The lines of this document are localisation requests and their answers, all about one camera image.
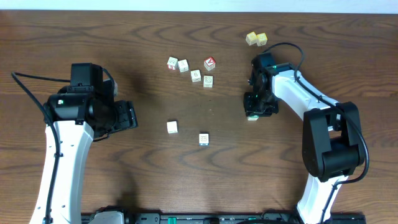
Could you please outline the blue edged picture block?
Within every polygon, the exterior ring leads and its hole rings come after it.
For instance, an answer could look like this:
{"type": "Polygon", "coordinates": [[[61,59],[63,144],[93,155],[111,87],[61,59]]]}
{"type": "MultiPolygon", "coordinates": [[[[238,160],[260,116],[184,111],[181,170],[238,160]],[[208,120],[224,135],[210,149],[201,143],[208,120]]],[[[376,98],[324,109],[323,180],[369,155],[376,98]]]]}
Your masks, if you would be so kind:
{"type": "Polygon", "coordinates": [[[199,145],[200,146],[208,146],[210,143],[209,134],[208,133],[200,133],[199,134],[199,145]]]}

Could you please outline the plain white wooden block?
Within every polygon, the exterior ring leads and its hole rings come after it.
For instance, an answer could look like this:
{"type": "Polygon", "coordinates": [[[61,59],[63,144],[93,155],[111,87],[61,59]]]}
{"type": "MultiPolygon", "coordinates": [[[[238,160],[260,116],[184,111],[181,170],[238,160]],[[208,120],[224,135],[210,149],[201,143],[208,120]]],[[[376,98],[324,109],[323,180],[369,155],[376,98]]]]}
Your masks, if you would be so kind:
{"type": "Polygon", "coordinates": [[[178,133],[178,125],[176,121],[167,122],[167,131],[169,134],[178,133]]]}

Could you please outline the green letter J block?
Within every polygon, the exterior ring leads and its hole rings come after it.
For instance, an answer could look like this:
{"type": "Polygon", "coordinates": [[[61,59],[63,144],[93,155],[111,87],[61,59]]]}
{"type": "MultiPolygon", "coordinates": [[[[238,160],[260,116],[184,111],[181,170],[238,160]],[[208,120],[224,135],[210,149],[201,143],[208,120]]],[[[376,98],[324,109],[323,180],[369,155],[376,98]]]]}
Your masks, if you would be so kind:
{"type": "Polygon", "coordinates": [[[247,119],[248,121],[257,121],[259,119],[259,116],[248,116],[247,119]]]}

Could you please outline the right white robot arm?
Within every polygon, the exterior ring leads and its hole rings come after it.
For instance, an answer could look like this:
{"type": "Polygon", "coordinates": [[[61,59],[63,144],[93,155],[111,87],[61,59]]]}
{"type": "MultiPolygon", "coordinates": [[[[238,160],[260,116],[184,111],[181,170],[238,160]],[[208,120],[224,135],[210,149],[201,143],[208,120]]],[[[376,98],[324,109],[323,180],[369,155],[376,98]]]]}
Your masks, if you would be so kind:
{"type": "Polygon", "coordinates": [[[360,165],[369,165],[369,153],[361,132],[358,107],[340,103],[311,85],[291,64],[253,65],[244,95],[248,119],[276,113],[284,101],[303,122],[302,157],[308,179],[296,206],[298,223],[331,223],[331,207],[338,191],[351,180],[360,165]]]}

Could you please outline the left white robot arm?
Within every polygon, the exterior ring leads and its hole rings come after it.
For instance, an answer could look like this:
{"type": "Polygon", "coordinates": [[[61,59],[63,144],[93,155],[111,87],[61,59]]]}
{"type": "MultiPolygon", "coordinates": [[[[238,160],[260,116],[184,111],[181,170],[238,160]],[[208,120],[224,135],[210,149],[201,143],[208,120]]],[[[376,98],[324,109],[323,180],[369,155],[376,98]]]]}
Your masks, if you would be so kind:
{"type": "Polygon", "coordinates": [[[115,101],[117,88],[66,86],[42,105],[46,154],[31,223],[81,223],[81,198],[93,142],[137,127],[130,101],[115,101]]]}

